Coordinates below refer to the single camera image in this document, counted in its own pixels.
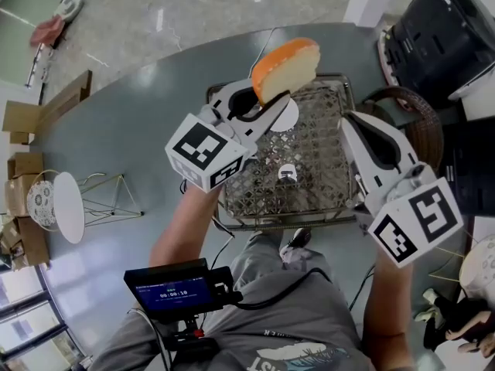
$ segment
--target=small monitor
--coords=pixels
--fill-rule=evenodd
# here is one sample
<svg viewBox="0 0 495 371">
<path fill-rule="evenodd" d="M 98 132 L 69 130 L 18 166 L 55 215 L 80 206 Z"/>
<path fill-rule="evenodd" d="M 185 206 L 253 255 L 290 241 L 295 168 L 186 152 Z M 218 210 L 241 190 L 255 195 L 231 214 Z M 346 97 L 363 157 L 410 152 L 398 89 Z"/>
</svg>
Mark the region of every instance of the small monitor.
<svg viewBox="0 0 495 371">
<path fill-rule="evenodd" d="M 152 311 L 189 308 L 213 302 L 205 277 L 136 286 L 135 290 Z"/>
<path fill-rule="evenodd" d="M 126 271 L 124 281 L 146 314 L 160 322 L 190 320 L 242 300 L 228 267 L 209 270 L 207 261 Z"/>
</svg>

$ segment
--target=monitor screen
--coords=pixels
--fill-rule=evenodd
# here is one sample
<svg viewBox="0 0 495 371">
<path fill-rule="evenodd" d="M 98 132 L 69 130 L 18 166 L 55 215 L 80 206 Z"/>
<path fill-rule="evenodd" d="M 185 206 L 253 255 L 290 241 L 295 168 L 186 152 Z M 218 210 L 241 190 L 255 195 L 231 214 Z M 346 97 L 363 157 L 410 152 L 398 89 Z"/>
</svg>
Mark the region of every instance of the monitor screen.
<svg viewBox="0 0 495 371">
<path fill-rule="evenodd" d="M 137 286 L 136 291 L 150 311 L 188 308 L 213 301 L 204 277 Z"/>
</svg>

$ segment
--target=black cable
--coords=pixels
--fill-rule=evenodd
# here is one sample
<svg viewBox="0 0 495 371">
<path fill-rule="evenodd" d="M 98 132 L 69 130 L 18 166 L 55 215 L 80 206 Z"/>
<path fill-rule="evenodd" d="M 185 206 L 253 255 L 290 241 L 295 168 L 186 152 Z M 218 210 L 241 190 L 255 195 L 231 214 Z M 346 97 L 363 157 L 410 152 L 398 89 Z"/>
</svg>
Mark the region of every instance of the black cable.
<svg viewBox="0 0 495 371">
<path fill-rule="evenodd" d="M 213 263 L 211 264 L 211 269 L 213 269 L 215 267 L 215 264 L 217 263 L 218 257 L 222 254 L 222 251 L 224 251 L 227 248 L 227 246 L 229 245 L 229 243 L 234 238 L 235 238 L 234 235 L 230 235 L 230 238 L 227 240 L 227 242 L 225 242 L 225 244 L 222 246 L 222 248 L 219 250 L 219 252 L 215 256 L 215 259 L 213 260 Z"/>
<path fill-rule="evenodd" d="M 294 283 L 290 284 L 286 289 L 282 290 L 280 293 L 277 295 L 274 295 L 273 297 L 257 302 L 254 304 L 234 304 L 234 306 L 238 307 L 239 309 L 243 309 L 245 311 L 256 311 L 258 309 L 263 309 L 267 308 L 268 306 L 271 306 L 273 304 L 276 304 L 277 302 L 281 301 L 283 298 L 287 297 L 289 294 L 291 294 L 296 288 L 298 288 L 303 281 L 305 281 L 308 276 L 312 273 L 319 273 L 321 274 L 327 281 L 330 283 L 332 282 L 330 278 L 326 275 L 325 272 L 323 272 L 320 268 L 313 268 L 306 272 L 303 276 L 301 276 L 297 281 Z"/>
<path fill-rule="evenodd" d="M 225 233 L 228 233 L 231 237 L 234 236 L 232 231 L 229 231 L 225 226 L 222 226 L 221 224 L 219 224 L 218 221 L 214 217 L 212 217 L 211 219 L 213 221 L 215 228 L 217 228 L 217 230 L 224 231 Z"/>
<path fill-rule="evenodd" d="M 155 335 L 156 335 L 156 341 L 158 342 L 158 347 L 160 349 L 160 355 L 162 356 L 162 361 L 163 365 L 165 366 L 166 371 L 171 371 L 172 370 L 172 355 L 170 354 L 170 351 L 167 351 L 169 354 L 169 359 L 170 359 L 170 369 L 169 366 L 167 366 L 167 362 L 165 360 L 165 355 L 163 354 L 162 346 L 160 345 L 160 338 L 162 337 L 158 331 L 158 329 L 152 324 L 153 330 L 155 330 Z"/>
<path fill-rule="evenodd" d="M 352 311 L 354 308 L 354 305 L 356 304 L 357 299 L 359 298 L 359 294 L 361 294 L 361 291 L 364 288 L 364 285 L 366 284 L 366 281 L 374 275 L 374 273 L 371 273 L 371 271 L 374 269 L 374 264 L 371 266 L 371 268 L 368 270 L 366 275 L 364 276 L 363 281 L 361 282 L 361 286 L 359 287 L 359 290 L 356 293 L 356 296 L 354 297 L 353 301 L 351 302 L 349 306 L 349 311 Z"/>
<path fill-rule="evenodd" d="M 203 329 L 204 321 L 207 320 L 208 313 L 203 313 L 203 321 L 201 322 L 200 330 Z"/>
<path fill-rule="evenodd" d="M 181 181 L 181 183 L 179 185 L 179 190 L 180 190 L 180 193 L 183 195 L 186 193 L 186 190 L 187 190 L 187 180 L 186 179 Z"/>
</svg>

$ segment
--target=gray shorts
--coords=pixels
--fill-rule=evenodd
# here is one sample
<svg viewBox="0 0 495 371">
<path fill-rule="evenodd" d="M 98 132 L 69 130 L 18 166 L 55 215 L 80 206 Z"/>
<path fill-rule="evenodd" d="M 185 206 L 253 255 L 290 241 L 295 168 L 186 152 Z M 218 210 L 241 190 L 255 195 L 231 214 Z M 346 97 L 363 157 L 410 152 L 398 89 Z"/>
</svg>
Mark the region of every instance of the gray shorts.
<svg viewBox="0 0 495 371">
<path fill-rule="evenodd" d="M 242 253 L 234 259 L 230 266 L 236 290 L 273 272 L 280 270 L 306 272 L 314 267 L 323 270 L 335 284 L 331 268 L 321 253 L 306 248 L 294 249 L 290 254 L 286 254 L 284 257 L 286 262 L 284 262 L 279 253 L 282 236 L 282 230 L 273 230 L 258 231 L 249 238 Z"/>
</svg>

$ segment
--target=shoe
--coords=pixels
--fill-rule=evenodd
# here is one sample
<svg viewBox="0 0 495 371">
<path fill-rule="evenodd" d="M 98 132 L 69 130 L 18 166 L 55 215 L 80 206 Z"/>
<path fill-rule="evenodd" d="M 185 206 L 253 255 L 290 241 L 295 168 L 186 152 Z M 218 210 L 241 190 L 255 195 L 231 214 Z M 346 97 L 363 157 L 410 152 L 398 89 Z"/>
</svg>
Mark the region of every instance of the shoe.
<svg viewBox="0 0 495 371">
<path fill-rule="evenodd" d="M 291 249 L 303 248 L 311 240 L 311 229 L 310 228 L 299 228 L 295 233 L 294 237 L 280 250 L 280 257 L 284 257 L 285 253 Z"/>
<path fill-rule="evenodd" d="M 439 297 L 439 295 L 433 290 L 429 288 L 423 293 L 423 298 L 430 303 L 430 305 L 435 304 L 435 300 Z"/>
<path fill-rule="evenodd" d="M 434 318 L 438 312 L 435 308 L 431 307 L 428 311 L 420 312 L 415 317 L 415 322 L 427 322 L 429 319 Z"/>
</svg>

